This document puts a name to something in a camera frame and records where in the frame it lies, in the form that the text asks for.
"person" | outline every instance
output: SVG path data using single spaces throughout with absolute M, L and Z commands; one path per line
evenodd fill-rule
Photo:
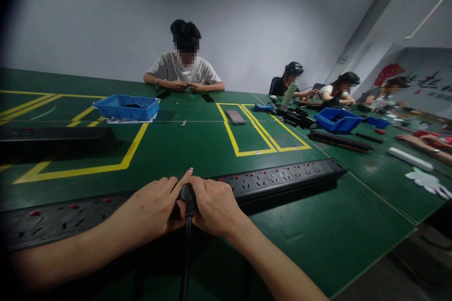
M 107 220 L 79 235 L 12 254 L 20 278 L 32 291 L 43 291 L 92 273 L 113 259 L 164 234 L 183 227 L 185 219 L 172 220 L 176 203 L 190 183 L 199 211 L 193 224 L 224 238 L 256 269 L 276 300 L 328 300 L 312 280 L 253 224 L 237 205 L 231 186 L 192 176 L 190 168 L 176 177 L 147 184 Z
M 271 95 L 285 95 L 287 88 L 292 82 L 295 82 L 297 78 L 303 73 L 303 66 L 298 62 L 292 61 L 286 65 L 284 69 L 284 74 L 280 79 L 278 79 L 272 89 Z M 309 101 L 310 96 L 315 96 L 318 94 L 318 89 L 313 89 L 307 92 L 300 92 L 298 87 L 295 89 L 293 97 L 303 98 L 303 101 Z
M 198 56 L 201 34 L 192 22 L 175 20 L 171 26 L 176 51 L 164 53 L 143 76 L 145 83 L 193 93 L 225 90 L 213 67 Z
M 407 87 L 408 80 L 405 77 L 396 77 L 393 79 L 389 79 L 383 86 L 369 89 L 368 91 L 361 94 L 361 97 L 356 102 L 370 105 L 379 96 L 386 98 L 388 97 L 388 95 L 393 95 L 397 93 L 400 89 Z
M 320 89 L 320 98 L 329 101 L 334 98 L 339 99 L 342 105 L 353 106 L 355 99 L 350 95 L 352 86 L 359 85 L 359 77 L 353 72 L 346 72 L 338 76 L 333 83 L 326 85 Z
M 402 134 L 397 135 L 395 138 L 397 140 L 408 142 L 409 145 L 420 150 L 421 152 L 426 153 L 429 156 L 452 167 L 452 146 L 442 142 L 437 137 L 433 135 L 423 135 L 418 138 L 413 135 Z

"white pipe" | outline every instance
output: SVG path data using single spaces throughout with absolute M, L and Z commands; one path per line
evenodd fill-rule
M 416 28 L 416 29 L 414 30 L 414 32 L 413 32 L 411 35 L 407 36 L 407 37 L 405 38 L 405 40 L 411 39 L 411 38 L 417 33 L 417 31 L 418 31 L 418 30 L 422 27 L 422 25 L 428 20 L 428 18 L 430 18 L 430 16 L 433 14 L 433 12 L 438 8 L 439 5 L 441 5 L 441 3 L 442 3 L 443 1 L 444 1 L 444 0 L 440 0 L 440 1 L 436 4 L 436 6 L 433 7 L 433 9 L 432 9 L 432 10 L 430 11 L 430 13 L 425 17 L 425 19 L 422 20 L 422 22 L 420 23 L 420 25 L 418 26 L 418 28 Z

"woman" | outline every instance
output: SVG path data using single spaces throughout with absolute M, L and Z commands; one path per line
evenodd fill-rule
M 303 73 L 303 71 L 304 71 L 303 66 L 300 65 L 298 62 L 292 61 L 290 64 L 286 65 L 284 69 L 284 74 L 278 81 L 274 83 L 273 88 L 271 90 L 271 95 L 285 95 L 289 85 L 292 82 L 295 82 L 297 78 Z M 319 93 L 317 89 L 313 89 L 308 92 L 300 92 L 300 90 L 297 87 L 297 89 L 295 89 L 293 97 L 300 97 L 309 101 L 309 97 L 314 96 L 317 93 Z
M 178 92 L 187 88 L 194 93 L 225 90 L 210 63 L 198 56 L 201 34 L 195 24 L 178 19 L 170 28 L 176 51 L 160 55 L 143 80 Z
M 387 97 L 388 95 L 397 93 L 402 88 L 408 88 L 408 81 L 405 77 L 389 79 L 382 87 L 373 88 L 364 92 L 356 102 L 370 105 L 379 96 Z
M 352 86 L 359 85 L 359 77 L 353 72 L 346 72 L 338 76 L 338 79 L 330 85 L 326 85 L 320 89 L 320 97 L 324 101 L 334 98 L 339 99 L 342 105 L 353 106 L 355 99 L 350 95 Z

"black plug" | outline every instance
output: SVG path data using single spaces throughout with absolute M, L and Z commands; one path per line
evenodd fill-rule
M 196 195 L 194 194 L 193 186 L 186 183 L 180 191 L 180 198 L 185 201 L 185 218 L 193 217 L 196 207 Z

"red logo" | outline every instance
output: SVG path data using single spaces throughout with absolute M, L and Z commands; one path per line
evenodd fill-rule
M 389 64 L 381 70 L 374 85 L 381 86 L 388 78 L 392 78 L 402 73 L 405 73 L 405 70 L 400 67 L 398 63 Z

